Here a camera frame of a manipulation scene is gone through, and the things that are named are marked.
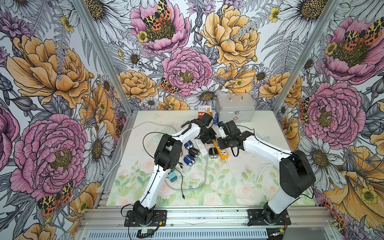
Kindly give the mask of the blue white packet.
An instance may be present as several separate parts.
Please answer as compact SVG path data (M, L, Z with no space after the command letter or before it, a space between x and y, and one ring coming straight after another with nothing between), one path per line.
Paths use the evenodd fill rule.
M214 118L213 118L213 124L217 126L218 123L219 123L218 113L215 113Z

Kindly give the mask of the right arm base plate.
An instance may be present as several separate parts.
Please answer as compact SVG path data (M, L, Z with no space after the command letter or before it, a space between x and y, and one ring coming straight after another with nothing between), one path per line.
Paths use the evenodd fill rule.
M280 214L265 209L249 209L247 226L285 226L291 225L287 210Z

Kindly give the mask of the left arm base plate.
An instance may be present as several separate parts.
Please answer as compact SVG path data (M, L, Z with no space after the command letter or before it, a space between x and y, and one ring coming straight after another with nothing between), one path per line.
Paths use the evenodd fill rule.
M130 210L126 214L125 227L164 227L167 221L167 210L149 210L143 213Z

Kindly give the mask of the orange power strip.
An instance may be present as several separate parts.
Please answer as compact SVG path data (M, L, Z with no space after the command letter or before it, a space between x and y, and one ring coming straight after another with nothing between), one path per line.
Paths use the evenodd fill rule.
M218 156L222 161L225 161L229 158L229 153L226 149L221 149L218 145L218 141L214 140L214 147L218 151Z

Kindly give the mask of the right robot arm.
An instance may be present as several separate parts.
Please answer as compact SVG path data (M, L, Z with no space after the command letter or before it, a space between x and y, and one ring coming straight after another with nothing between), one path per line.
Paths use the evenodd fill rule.
M250 131L241 132L234 121L220 122L218 127L224 135L217 139L221 150L237 148L255 154L277 167L280 173L280 189L264 205L259 221L275 225L282 213L292 205L316 181L315 174L306 155L296 150L290 152L273 146Z

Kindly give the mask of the silver metal case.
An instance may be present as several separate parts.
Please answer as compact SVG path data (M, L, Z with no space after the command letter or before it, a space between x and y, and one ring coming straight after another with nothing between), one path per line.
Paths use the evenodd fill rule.
M250 122L255 112L255 102L248 93L220 94L216 99L215 110L219 122Z

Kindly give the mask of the dark blue electric shaver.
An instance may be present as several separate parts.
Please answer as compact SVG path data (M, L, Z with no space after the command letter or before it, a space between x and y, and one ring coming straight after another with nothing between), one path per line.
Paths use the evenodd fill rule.
M195 158L191 155L186 155L184 157L184 163L187 165L187 166L193 166L196 161L195 161Z

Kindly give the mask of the white power strip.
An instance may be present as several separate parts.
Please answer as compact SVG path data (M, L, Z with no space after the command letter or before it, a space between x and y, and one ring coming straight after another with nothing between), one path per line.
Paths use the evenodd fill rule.
M205 147L205 144L200 139L195 139L195 143L196 143L200 153L202 154L202 156L208 155L208 150Z

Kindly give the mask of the red cardboard box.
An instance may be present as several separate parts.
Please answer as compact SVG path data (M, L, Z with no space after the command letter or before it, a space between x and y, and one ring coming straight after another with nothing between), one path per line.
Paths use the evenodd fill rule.
M198 105L198 117L201 119L204 114L212 116L212 106L211 105Z

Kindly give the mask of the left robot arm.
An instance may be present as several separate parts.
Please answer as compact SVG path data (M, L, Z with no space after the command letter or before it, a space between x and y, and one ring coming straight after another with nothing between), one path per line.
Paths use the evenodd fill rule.
M185 122L179 132L162 135L153 155L155 167L149 184L140 199L133 204L136 223L146 226L152 221L159 191L169 172L178 164L184 144L192 139L210 144L216 139L216 133L210 127L212 121L213 117L205 113L200 119Z

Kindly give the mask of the aluminium front rail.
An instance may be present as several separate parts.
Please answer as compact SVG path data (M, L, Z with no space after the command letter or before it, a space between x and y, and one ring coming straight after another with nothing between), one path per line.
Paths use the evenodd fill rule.
M175 207L165 208L167 220L164 229L176 228L241 228L249 221L251 207ZM119 207L99 207L88 210L80 230L125 230L126 212ZM333 227L334 221L325 207L291 206L285 219L291 227Z

